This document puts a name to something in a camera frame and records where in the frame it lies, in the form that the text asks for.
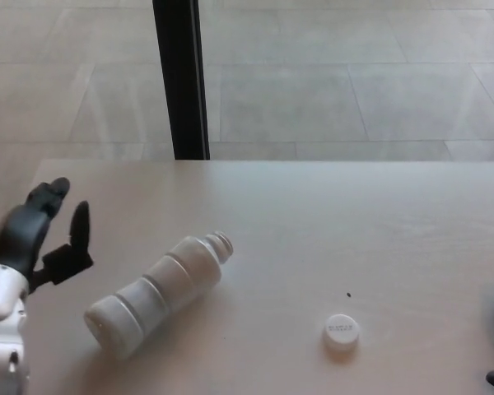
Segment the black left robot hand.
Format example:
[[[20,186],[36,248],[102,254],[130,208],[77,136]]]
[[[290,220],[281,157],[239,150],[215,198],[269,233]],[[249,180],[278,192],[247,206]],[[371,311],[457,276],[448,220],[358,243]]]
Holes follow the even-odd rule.
[[[88,251],[91,217],[87,201],[75,208],[68,242],[40,256],[50,223],[69,189],[70,181],[65,177],[39,184],[0,224],[0,264],[19,272],[27,280],[30,293],[49,282],[58,285],[94,265]]]

